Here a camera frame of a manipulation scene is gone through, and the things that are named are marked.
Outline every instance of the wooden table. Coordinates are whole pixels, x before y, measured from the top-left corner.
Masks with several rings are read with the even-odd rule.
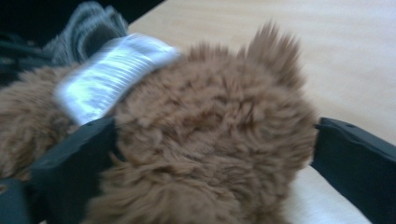
[[[237,50],[269,20],[300,39],[304,89],[322,117],[396,145],[394,0],[168,0],[129,32],[182,50],[202,40]]]

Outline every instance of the gray fabric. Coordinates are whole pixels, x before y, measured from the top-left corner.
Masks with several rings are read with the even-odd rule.
[[[127,27],[128,23],[113,7],[81,3],[64,30],[43,50],[52,55],[55,64],[83,63],[108,40],[126,36]]]

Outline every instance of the dark background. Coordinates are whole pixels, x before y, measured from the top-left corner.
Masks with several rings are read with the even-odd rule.
[[[128,23],[163,0],[98,0],[113,6]],[[0,32],[12,32],[43,47],[66,26],[83,0],[0,0]]]

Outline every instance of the plush toy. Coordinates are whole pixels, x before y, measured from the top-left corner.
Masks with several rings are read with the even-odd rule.
[[[72,69],[0,92],[1,176],[26,176],[66,136],[50,93]],[[103,173],[83,223],[287,223],[282,203],[315,139],[302,84],[298,46],[273,24],[237,55],[202,44],[147,75],[114,109],[125,161]]]

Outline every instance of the fluffy brown fur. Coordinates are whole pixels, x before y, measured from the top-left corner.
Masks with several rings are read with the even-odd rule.
[[[237,56],[201,45],[147,76],[116,108],[126,162],[104,173],[84,223],[286,223],[316,121],[297,54],[268,25]]]
[[[74,67],[26,72],[0,90],[0,178],[28,179],[27,167],[66,136],[71,121],[52,92]]]

